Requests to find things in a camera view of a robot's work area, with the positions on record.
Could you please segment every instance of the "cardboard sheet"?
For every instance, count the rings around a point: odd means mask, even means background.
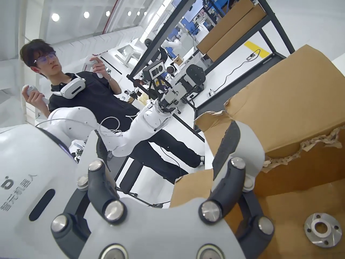
[[[212,179],[213,170],[183,176],[175,183],[170,207],[182,205],[196,197],[207,198],[212,187]],[[306,191],[262,197],[259,198],[259,202],[264,214],[271,218],[275,225],[275,235],[260,258],[345,258],[344,238],[337,246],[323,249],[308,240],[303,228],[309,215],[324,212],[335,217],[345,230],[345,179]],[[233,232],[237,230],[242,219],[239,206],[235,206],[225,217]]]
[[[215,62],[225,51],[232,47],[252,27],[266,16],[260,4],[252,8],[237,24],[235,24],[217,43],[210,48],[207,55]]]
[[[217,25],[197,45],[202,54],[207,53],[241,18],[243,18],[254,4],[251,0],[239,0]]]
[[[226,111],[206,112],[196,125],[213,155],[232,119],[252,128],[267,160],[289,158],[301,143],[309,143],[298,157],[278,161],[257,176],[257,195],[278,195],[345,178],[344,104],[345,77],[321,52],[305,45],[228,100]],[[313,138],[330,143],[311,143]]]

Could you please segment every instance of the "yellow line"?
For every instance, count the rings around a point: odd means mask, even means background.
[[[252,42],[245,42],[244,45],[246,47],[248,47],[250,50],[252,50],[253,52],[255,52],[256,50],[260,49],[260,53],[259,53],[259,56],[261,58],[266,58],[270,55],[270,53],[268,51],[266,51],[265,49],[257,46],[255,43],[252,43]]]

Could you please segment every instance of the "man's hand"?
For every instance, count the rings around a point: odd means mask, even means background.
[[[100,73],[102,74],[102,76],[109,80],[111,77],[108,74],[108,72],[106,71],[106,66],[104,65],[104,63],[102,62],[102,60],[100,60],[97,56],[91,57],[90,61],[96,60],[98,63],[92,65],[93,68],[93,72],[94,73]]]
[[[44,111],[47,109],[46,103],[43,101],[44,95],[38,91],[31,91],[29,96],[27,95],[27,90],[29,86],[25,86],[22,90],[22,95],[27,103],[34,106],[35,108],[39,109],[40,111]]]

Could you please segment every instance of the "man's left hand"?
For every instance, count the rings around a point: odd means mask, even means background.
[[[102,74],[102,76],[105,79],[109,80],[110,75],[106,71],[106,66],[104,65],[102,60],[100,60],[97,56],[91,57],[90,61],[93,61],[93,60],[96,60],[98,62],[98,63],[92,65],[93,72],[94,73],[100,73],[100,74]]]

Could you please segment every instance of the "vr controller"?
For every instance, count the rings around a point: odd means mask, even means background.
[[[90,59],[92,57],[93,57],[93,55],[86,57],[86,59],[85,59],[85,65],[86,65],[85,71],[92,71],[92,65],[98,63],[96,60],[90,61]],[[97,73],[97,76],[98,76],[98,78],[103,78],[103,75],[100,73]]]
[[[37,88],[35,86],[29,86],[28,89],[27,89],[27,96],[30,96],[30,93],[32,91],[38,91]],[[46,98],[46,97],[42,97],[42,100],[44,101],[44,103],[46,105],[49,104],[49,100]]]

